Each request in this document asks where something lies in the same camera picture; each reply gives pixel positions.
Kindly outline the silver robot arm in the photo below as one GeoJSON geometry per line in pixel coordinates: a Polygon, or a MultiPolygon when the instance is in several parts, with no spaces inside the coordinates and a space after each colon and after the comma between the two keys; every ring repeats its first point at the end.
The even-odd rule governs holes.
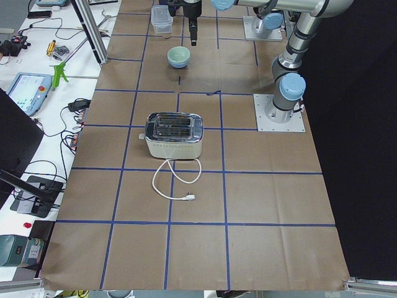
{"type": "Polygon", "coordinates": [[[264,108],[269,120],[283,124],[292,118],[295,104],[302,98],[306,88],[304,78],[297,71],[310,41],[316,35],[323,18],[342,14],[352,3],[352,1],[212,1],[212,6],[219,11],[225,11],[232,6],[247,6],[257,9],[259,16],[273,10],[301,13],[285,51],[272,64],[275,94],[264,108]]]}
{"type": "Polygon", "coordinates": [[[254,7],[253,11],[256,15],[252,29],[257,34],[270,34],[279,29],[283,24],[283,12],[278,9],[266,11],[263,7],[254,7]]]}

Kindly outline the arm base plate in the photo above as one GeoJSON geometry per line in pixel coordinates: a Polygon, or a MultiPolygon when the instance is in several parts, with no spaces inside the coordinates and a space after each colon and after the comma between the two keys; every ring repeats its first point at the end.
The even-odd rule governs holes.
{"type": "Polygon", "coordinates": [[[257,130],[259,132],[305,133],[302,112],[296,103],[290,111],[273,105],[273,94],[253,94],[257,130]]]}
{"type": "Polygon", "coordinates": [[[267,41],[267,42],[281,42],[283,37],[280,28],[274,30],[270,34],[257,34],[253,31],[252,25],[254,22],[255,16],[244,16],[243,17],[243,25],[244,25],[244,36],[246,40],[252,41],[267,41]]]}

